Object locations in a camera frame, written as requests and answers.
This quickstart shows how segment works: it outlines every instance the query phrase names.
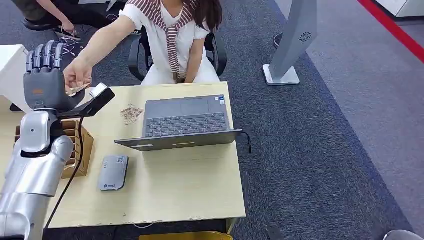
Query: wooden box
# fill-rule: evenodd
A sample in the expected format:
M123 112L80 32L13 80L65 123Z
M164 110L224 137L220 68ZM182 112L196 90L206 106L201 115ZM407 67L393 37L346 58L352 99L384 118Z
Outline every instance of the wooden box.
M66 163L65 169L62 174L62 179L69 179L72 176L75 168L77 167L78 161L80 160L80 137L78 133L78 124L80 121L78 120L66 120L62 121L62 126L65 134L70 137L73 142L73 151L70 156L69 161ZM16 127L16 133L14 142L16 143L21 135L21 126ZM82 162L79 166L79 169L75 175L75 177L86 176L89 164L90 164L90 156L93 149L94 139L90 135L90 133L82 126L81 127L81 135L82 135L82 144L84 144L84 153L82 156Z

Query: laptop touchpad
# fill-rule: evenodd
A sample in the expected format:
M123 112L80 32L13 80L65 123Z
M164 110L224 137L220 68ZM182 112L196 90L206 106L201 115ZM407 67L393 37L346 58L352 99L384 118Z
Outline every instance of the laptop touchpad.
M199 115L209 113L209 104L207 98L196 98L183 100L181 103L181 110L184 116Z

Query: silver robotic arm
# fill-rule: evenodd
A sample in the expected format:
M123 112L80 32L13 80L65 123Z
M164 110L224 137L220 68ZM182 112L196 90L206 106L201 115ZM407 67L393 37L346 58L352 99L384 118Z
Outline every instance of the silver robotic arm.
M49 41L45 48L42 44L28 54L24 91L33 111L21 121L20 138L6 169L0 193L0 239L43 238L50 199L74 148L61 121L92 117L115 96L101 83L90 92L93 99L76 107L85 92L74 97L66 94L61 70L63 44L57 45L53 55L54 43Z

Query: gray power bank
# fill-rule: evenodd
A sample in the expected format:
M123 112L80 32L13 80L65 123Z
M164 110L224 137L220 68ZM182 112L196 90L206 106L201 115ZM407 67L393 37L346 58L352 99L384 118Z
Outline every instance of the gray power bank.
M127 174L128 156L111 155L103 159L98 188L101 191L119 190L124 187Z

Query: speaker grille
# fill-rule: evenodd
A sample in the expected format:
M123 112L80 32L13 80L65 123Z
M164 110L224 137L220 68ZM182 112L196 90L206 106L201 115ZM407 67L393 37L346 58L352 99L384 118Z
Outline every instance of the speaker grille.
M302 43L306 43L307 41L309 41L312 38L312 33L306 31L304 33L302 33L302 35L300 35L299 40Z

